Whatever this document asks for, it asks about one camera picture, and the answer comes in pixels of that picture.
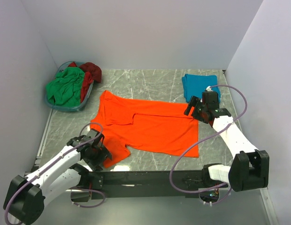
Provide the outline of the orange t shirt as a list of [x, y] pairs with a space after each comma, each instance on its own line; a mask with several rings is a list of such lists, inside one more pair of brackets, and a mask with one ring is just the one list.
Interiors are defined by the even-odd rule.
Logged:
[[91, 128], [103, 127], [104, 145], [111, 167], [130, 155], [128, 147], [180, 156], [198, 141], [199, 122], [184, 115], [187, 104], [128, 99], [104, 91]]

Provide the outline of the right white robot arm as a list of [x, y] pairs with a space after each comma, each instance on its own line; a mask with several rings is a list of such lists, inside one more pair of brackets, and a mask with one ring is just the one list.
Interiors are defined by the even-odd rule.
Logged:
[[268, 186], [268, 153], [251, 144], [237, 127], [231, 113], [220, 108], [217, 92], [204, 91], [201, 98], [192, 96], [184, 114], [209, 124], [219, 133], [233, 157], [230, 166], [205, 165], [201, 175], [203, 185], [212, 187], [220, 181], [229, 184], [236, 192]]

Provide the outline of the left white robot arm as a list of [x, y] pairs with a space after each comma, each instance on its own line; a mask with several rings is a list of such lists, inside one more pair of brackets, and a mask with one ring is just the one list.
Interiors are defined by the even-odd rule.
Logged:
[[101, 164], [112, 155], [104, 146], [103, 130], [91, 129], [86, 135], [70, 139], [62, 150], [36, 171], [14, 177], [3, 204], [7, 225], [10, 218], [17, 225], [31, 225], [45, 207], [68, 189], [101, 192], [103, 176]]

